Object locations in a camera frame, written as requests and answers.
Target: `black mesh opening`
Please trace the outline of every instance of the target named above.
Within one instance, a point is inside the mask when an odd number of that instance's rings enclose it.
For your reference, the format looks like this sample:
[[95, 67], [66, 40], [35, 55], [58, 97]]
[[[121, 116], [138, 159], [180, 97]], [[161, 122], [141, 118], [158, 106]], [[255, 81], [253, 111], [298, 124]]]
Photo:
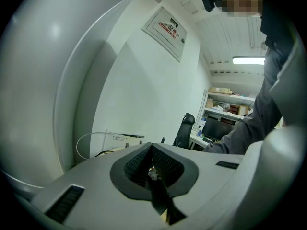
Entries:
[[182, 176], [184, 166], [157, 148], [153, 147], [152, 149], [153, 165], [157, 169], [164, 185], [170, 187]]
[[150, 147], [128, 161], [124, 167], [125, 175], [139, 186], [145, 187], [148, 170], [152, 163]]

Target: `desk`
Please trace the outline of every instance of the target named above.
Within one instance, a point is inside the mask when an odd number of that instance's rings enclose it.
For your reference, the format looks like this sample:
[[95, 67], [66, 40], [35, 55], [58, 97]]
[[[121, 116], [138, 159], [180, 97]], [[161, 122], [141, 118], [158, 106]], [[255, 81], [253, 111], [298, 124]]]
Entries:
[[200, 145], [203, 148], [205, 148], [208, 145], [208, 142], [203, 141], [202, 138], [195, 136], [195, 135], [190, 135], [190, 141], [193, 143], [196, 143], [197, 145]]

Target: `cardboard box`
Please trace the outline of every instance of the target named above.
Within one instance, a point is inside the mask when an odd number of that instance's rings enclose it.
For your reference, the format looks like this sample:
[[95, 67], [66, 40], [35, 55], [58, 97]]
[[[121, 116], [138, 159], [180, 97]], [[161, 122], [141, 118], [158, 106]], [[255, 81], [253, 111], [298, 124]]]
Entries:
[[248, 111], [249, 111], [249, 107], [248, 107], [248, 106], [241, 105], [241, 106], [239, 107], [238, 115], [240, 115], [240, 116], [247, 115], [247, 114], [248, 114]]
[[213, 108], [213, 100], [212, 99], [207, 100], [206, 108]]
[[230, 113], [238, 115], [238, 113], [239, 113], [239, 106], [230, 105], [230, 109], [228, 111]]
[[227, 88], [214, 88], [214, 87], [210, 87], [209, 88], [209, 92], [219, 93], [219, 94], [232, 94], [231, 89], [227, 89]]

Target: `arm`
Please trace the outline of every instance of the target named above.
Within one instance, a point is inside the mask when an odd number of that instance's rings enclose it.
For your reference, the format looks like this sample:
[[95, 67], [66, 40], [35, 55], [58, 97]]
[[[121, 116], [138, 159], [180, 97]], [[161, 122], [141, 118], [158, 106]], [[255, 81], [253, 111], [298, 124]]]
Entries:
[[220, 143], [210, 143], [205, 152], [245, 154], [250, 144], [264, 140], [275, 128], [282, 115], [269, 95], [269, 90], [277, 80], [277, 74], [284, 64], [284, 59], [276, 52], [268, 50], [264, 66], [264, 81], [256, 97], [254, 112], [246, 116], [242, 123]]

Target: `office chair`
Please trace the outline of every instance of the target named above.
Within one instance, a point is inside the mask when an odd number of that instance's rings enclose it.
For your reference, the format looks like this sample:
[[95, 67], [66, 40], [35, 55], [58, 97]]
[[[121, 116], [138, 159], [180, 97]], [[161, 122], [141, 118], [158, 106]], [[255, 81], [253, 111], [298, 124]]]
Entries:
[[190, 113], [184, 116], [173, 146], [189, 149], [190, 135], [195, 118]]

